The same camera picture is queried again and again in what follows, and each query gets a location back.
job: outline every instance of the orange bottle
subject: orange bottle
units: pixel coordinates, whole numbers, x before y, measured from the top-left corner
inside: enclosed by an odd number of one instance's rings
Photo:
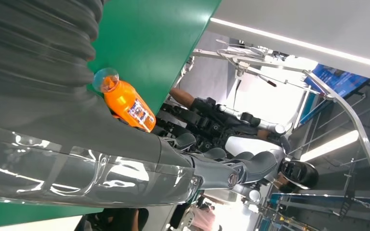
[[[119,80],[113,68],[105,68],[94,75],[93,87],[104,93],[108,107],[132,127],[150,132],[155,126],[155,116],[135,88]]]

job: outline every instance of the clear plastic wrap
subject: clear plastic wrap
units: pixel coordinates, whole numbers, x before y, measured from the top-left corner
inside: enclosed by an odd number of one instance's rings
[[[194,169],[62,146],[0,129],[0,201],[138,207],[185,202]]]

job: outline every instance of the person's hand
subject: person's hand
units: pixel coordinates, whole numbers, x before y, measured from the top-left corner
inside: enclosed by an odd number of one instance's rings
[[[138,209],[135,210],[134,219],[132,221],[132,231],[138,231]]]

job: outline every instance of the fluorescent light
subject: fluorescent light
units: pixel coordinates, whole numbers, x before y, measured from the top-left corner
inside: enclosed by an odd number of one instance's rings
[[[251,33],[254,33],[254,34],[262,35],[262,36],[269,37],[269,38],[272,38],[272,39],[277,39],[277,40],[280,40],[280,41],[283,41],[283,42],[288,42],[288,43],[291,43],[291,44],[294,44],[294,45],[298,45],[298,46],[302,46],[302,47],[309,48],[309,49],[312,49],[312,50],[316,50],[316,51],[319,51],[319,52],[331,54],[331,55],[338,56],[338,57],[341,57],[341,58],[344,58],[344,59],[348,59],[348,60],[352,60],[352,61],[355,61],[355,62],[370,65],[370,59],[359,57],[359,56],[352,55],[352,54],[348,54],[348,53],[345,53],[345,52],[342,52],[342,51],[336,51],[336,50],[333,50],[333,49],[329,49],[329,48],[321,47],[321,46],[314,45],[314,44],[311,44],[311,43],[295,40],[295,39],[288,38],[288,37],[285,37],[285,36],[276,35],[276,34],[273,34],[273,33],[269,33],[269,32],[266,32],[266,31],[254,29],[254,28],[251,28],[251,27],[242,26],[242,25],[239,25],[239,24],[234,24],[234,23],[231,23],[231,22],[223,21],[223,20],[220,20],[220,19],[217,19],[217,18],[211,18],[211,21],[214,22],[214,23],[219,23],[219,24],[222,24],[222,25],[225,25],[225,26],[230,26],[230,27],[237,28],[237,29],[244,30],[244,31],[248,31],[248,32],[251,32]]]
[[[354,130],[351,132],[348,132],[336,139],[331,140],[330,142],[327,142],[323,144],[322,146],[319,146],[305,154],[303,154],[300,158],[300,161],[305,162],[309,161],[311,159],[314,159],[316,157],[319,157],[321,155],[324,155],[326,153],[329,153],[335,149],[344,147],[346,145],[349,145],[355,141],[358,140],[358,131]]]

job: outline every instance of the green panel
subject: green panel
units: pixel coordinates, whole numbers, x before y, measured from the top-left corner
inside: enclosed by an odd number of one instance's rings
[[[98,213],[102,208],[54,205],[21,205],[0,202],[0,226]]]
[[[220,0],[111,0],[89,68],[112,67],[156,113]]]

